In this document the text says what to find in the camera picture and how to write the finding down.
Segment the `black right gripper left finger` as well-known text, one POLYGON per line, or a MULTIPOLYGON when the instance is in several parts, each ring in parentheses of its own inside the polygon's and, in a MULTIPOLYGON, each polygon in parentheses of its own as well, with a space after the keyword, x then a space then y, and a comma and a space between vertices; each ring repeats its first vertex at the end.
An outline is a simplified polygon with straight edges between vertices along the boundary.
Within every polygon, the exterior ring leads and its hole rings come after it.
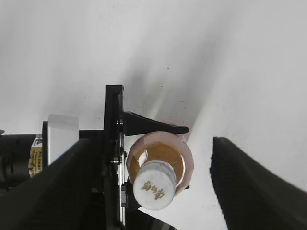
POLYGON ((41 173, 0 198, 2 230, 103 230, 103 197, 93 193, 93 146, 80 139, 41 173))

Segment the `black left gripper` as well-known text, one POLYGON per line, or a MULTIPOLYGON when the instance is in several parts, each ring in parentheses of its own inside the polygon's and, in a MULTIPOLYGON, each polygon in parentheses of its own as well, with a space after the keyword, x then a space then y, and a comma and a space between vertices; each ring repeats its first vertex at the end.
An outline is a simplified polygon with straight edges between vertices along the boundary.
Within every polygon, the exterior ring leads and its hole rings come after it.
POLYGON ((126 226, 124 134, 133 136, 152 132, 189 132, 186 126, 159 122, 133 112, 123 112, 123 90, 123 85, 106 85, 103 129, 79 132, 80 138, 91 140, 94 174, 83 228, 126 226))

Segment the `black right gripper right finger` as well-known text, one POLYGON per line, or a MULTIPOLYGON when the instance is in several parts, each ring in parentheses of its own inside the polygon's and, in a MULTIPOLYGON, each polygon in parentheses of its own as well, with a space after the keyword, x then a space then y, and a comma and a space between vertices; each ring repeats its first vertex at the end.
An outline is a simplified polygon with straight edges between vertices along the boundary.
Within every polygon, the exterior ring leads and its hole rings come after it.
POLYGON ((229 230, 305 230, 307 194, 225 137, 213 137, 210 175, 229 230))

